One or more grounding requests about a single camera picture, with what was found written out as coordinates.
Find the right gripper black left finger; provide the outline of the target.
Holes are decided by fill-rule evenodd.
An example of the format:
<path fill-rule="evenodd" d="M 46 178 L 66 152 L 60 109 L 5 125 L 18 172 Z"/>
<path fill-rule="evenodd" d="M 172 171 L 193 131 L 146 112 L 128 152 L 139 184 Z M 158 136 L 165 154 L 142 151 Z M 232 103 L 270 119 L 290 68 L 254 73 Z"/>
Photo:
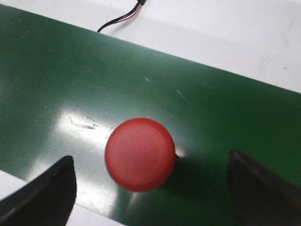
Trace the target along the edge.
<path fill-rule="evenodd" d="M 64 226 L 77 196 L 73 157 L 67 155 L 0 202 L 2 226 Z"/>

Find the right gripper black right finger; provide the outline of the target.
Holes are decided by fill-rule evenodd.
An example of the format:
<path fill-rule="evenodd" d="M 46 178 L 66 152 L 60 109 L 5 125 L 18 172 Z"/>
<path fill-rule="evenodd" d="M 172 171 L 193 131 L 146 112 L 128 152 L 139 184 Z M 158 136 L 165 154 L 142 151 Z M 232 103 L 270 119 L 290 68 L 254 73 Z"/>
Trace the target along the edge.
<path fill-rule="evenodd" d="M 240 150 L 231 150 L 227 184 L 245 226 L 299 226 L 301 189 Z"/>

